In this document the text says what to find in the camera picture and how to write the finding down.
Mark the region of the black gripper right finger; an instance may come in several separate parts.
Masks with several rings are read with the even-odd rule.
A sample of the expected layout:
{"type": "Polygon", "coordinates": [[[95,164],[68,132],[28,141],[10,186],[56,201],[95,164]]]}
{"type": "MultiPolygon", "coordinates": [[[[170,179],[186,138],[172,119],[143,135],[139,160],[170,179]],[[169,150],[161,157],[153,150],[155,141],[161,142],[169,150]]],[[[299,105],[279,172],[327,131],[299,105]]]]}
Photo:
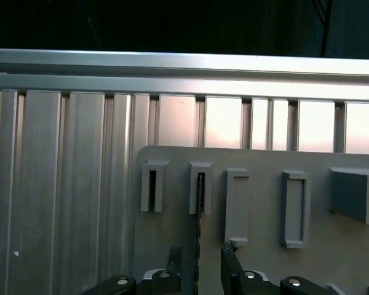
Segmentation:
{"type": "Polygon", "coordinates": [[[225,294],[327,295],[335,292],[298,276],[281,279],[273,284],[264,273],[242,268],[236,256],[236,244],[227,242],[221,248],[221,284],[225,294]]]}

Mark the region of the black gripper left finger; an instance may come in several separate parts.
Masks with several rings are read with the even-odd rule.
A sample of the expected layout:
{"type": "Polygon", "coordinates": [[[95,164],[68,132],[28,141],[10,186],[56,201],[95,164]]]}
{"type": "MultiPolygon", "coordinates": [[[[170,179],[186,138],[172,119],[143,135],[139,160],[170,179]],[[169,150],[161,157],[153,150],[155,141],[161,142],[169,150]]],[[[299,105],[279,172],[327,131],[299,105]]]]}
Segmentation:
{"type": "Polygon", "coordinates": [[[82,295],[162,295],[181,294],[180,246],[170,248],[167,267],[148,270],[140,281],[131,276],[119,274],[97,283],[82,295]]]}

